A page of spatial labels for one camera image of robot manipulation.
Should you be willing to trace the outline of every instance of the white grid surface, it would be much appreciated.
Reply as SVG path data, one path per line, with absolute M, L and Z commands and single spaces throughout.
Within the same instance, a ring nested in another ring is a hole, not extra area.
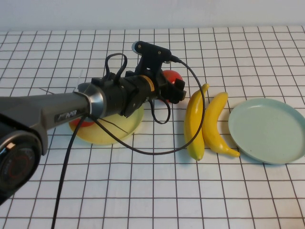
M 185 61 L 200 82 L 210 84 L 207 103 L 229 93 L 219 129 L 228 131 L 230 111 L 241 102 L 266 97 L 305 115 L 305 31 L 302 26 L 193 28 L 169 30 L 0 32 L 0 96 L 71 92 L 78 83 L 104 74 L 105 57 L 122 52 L 127 70 L 139 60 L 137 40 L 154 42 Z M 117 72 L 121 58 L 110 66 Z M 172 105 L 171 121 L 153 122 L 148 105 L 126 143 L 151 152 L 184 144 L 183 120 L 196 81 L 179 64 L 187 98 Z M 156 116 L 167 116 L 155 102 Z M 49 149 L 29 181 L 0 207 L 0 228 L 51 227 L 62 163 L 71 137 L 67 124 L 48 132 Z M 186 150 L 145 156 L 120 144 L 74 141 L 65 176 L 58 229 L 304 229 L 305 158 L 291 164 L 261 164 L 205 149 L 201 161 Z

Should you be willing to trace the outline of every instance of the black cable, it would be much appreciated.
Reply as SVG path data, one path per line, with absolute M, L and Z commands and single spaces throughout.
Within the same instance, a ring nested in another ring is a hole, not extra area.
M 154 107 L 153 107 L 153 101 L 150 99 L 148 100 L 149 104 L 151 105 L 151 111 L 152 111 L 152 116 L 153 116 L 153 119 L 156 123 L 159 123 L 159 124 L 165 124 L 167 123 L 169 120 L 170 120 L 170 117 L 171 117 L 171 107 L 170 105 L 168 104 L 168 102 L 159 94 L 158 95 L 158 99 L 160 99 L 162 102 L 165 103 L 165 105 L 167 106 L 167 111 L 168 111 L 168 115 L 167 115 L 167 118 L 165 120 L 164 123 L 160 122 L 157 118 L 156 118 L 156 115 L 154 114 Z
M 109 80 L 109 77 L 110 77 L 110 69 L 109 69 L 109 65 L 108 65 L 108 61 L 110 58 L 112 58 L 113 56 L 118 56 L 118 55 L 122 55 L 124 57 L 124 63 L 123 65 L 120 67 L 120 69 L 118 70 L 116 76 L 115 76 L 115 79 L 114 81 L 117 83 L 118 80 L 120 79 L 121 77 L 121 74 L 123 73 L 123 71 L 125 70 L 126 66 L 127 66 L 127 56 L 124 55 L 123 53 L 114 53 L 114 54 L 111 54 L 109 56 L 106 57 L 106 60 L 105 60 L 105 68 L 106 68 L 106 77 L 105 77 L 105 80 Z
M 74 139 L 76 137 L 76 134 L 77 134 L 81 124 L 83 123 L 83 121 L 85 120 L 86 117 L 87 116 L 83 116 L 81 118 L 81 120 L 78 122 L 78 124 L 77 124 L 77 126 L 76 126 L 76 128 L 75 128 L 75 130 L 72 134 L 72 137 L 70 139 L 69 146 L 67 148 L 66 156 L 65 156 L 65 159 L 64 159 L 63 165 L 62 165 L 61 178 L 59 180 L 59 185 L 58 185 L 58 192 L 57 192 L 57 197 L 56 197 L 56 202 L 55 202 L 55 209 L 54 209 L 51 229 L 55 228 L 57 211 L 58 211 L 58 206 L 59 206 L 59 200 L 61 198 L 62 185 L 63 185 L 63 181 L 64 181 L 64 178 L 65 178 L 65 175 L 66 175 L 66 170 L 67 170 L 67 166 L 68 166 L 68 161 L 69 161 L 69 156 L 70 156 L 70 151 L 71 151 L 71 148 L 72 148 L 72 144 L 74 142 Z
M 181 63 L 182 65 L 184 65 L 191 73 L 192 75 L 194 76 L 198 86 L 199 86 L 199 90 L 200 90 L 200 93 L 201 93 L 201 96 L 202 96 L 202 99 L 203 99 L 203 110 L 202 110 L 202 118 L 201 118 L 201 121 L 200 121 L 200 124 L 199 124 L 199 127 L 198 127 L 198 130 L 196 132 L 196 134 L 194 135 L 194 137 L 188 142 L 186 143 L 185 145 L 183 145 L 182 147 L 179 147 L 179 148 L 176 148 L 174 150 L 170 150 L 170 151 L 165 151 L 165 152 L 160 152 L 160 153 L 151 153 L 151 152 L 145 152 L 145 151 L 141 151 L 139 149 L 136 149 L 126 143 L 124 143 L 123 141 L 121 141 L 120 139 L 118 139 L 116 136 L 114 136 L 109 130 L 107 130 L 106 127 L 104 127 L 100 122 L 98 122 L 97 118 L 90 115 L 90 118 L 103 130 L 105 131 L 110 137 L 112 137 L 114 140 L 116 140 L 117 142 L 119 142 L 120 144 L 122 144 L 123 146 L 135 151 L 135 152 L 138 152 L 140 154 L 145 154 L 145 155 L 164 155 L 164 154 L 171 154 L 171 153 L 174 153 L 174 152 L 177 152 L 179 150 L 182 150 L 184 148 L 186 148 L 190 143 L 193 142 L 193 140 L 197 137 L 197 135 L 199 134 L 200 130 L 201 130 L 201 127 L 202 127 L 202 124 L 203 124 L 203 119 L 204 119 L 204 107 L 205 107 L 205 101 L 204 101 L 204 94 L 203 94 L 203 90 L 202 90 L 202 86 L 196 76 L 196 74 L 193 72 L 193 70 L 186 64 L 184 63 L 183 61 L 181 61 L 180 59 L 178 59 L 177 57 L 175 57 L 177 59 L 176 62 L 179 62 Z

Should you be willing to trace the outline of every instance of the toy banana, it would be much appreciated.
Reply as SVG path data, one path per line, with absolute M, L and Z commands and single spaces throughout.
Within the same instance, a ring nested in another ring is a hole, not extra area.
M 216 153 L 239 157 L 240 153 L 231 149 L 217 129 L 217 121 L 228 100 L 228 93 L 219 93 L 208 105 L 205 111 L 202 134 L 204 142 Z
M 208 90 L 209 84 L 202 86 L 203 94 Z M 186 108 L 186 115 L 184 120 L 184 139 L 189 142 L 196 134 L 203 111 L 203 100 L 200 90 L 196 91 L 190 98 Z M 187 146 L 189 155 L 196 161 L 200 161 L 204 155 L 204 141 L 202 138 L 202 130 L 197 137 Z

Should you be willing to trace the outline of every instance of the yellow bowl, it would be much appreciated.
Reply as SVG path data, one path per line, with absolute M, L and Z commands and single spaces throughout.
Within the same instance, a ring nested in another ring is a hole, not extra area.
M 112 134 L 114 134 L 120 140 L 123 140 L 130 136 L 139 126 L 144 114 L 144 108 L 141 106 L 128 118 L 114 114 L 99 119 L 99 122 L 103 124 Z M 75 130 L 75 125 L 69 123 L 70 129 Z M 103 131 L 96 123 L 91 126 L 81 127 L 78 130 L 77 137 L 80 139 L 96 144 L 96 145 L 111 145 L 117 141 L 110 137 L 105 131 Z

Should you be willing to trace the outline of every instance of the red tomato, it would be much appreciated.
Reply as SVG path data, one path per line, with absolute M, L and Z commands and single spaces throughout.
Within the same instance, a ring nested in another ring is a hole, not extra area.
M 180 74 L 173 70 L 164 70 L 163 74 L 164 74 L 165 78 L 171 83 L 175 83 L 176 79 L 183 80 L 183 78 L 180 76 Z
M 80 121 L 80 118 L 77 118 L 77 119 L 74 119 L 73 121 L 71 121 L 70 123 L 74 126 L 77 126 L 78 122 Z M 83 123 L 81 124 L 81 127 L 87 127 L 87 126 L 91 126 L 93 125 L 95 122 L 92 121 L 92 122 L 86 122 L 86 121 L 83 121 Z

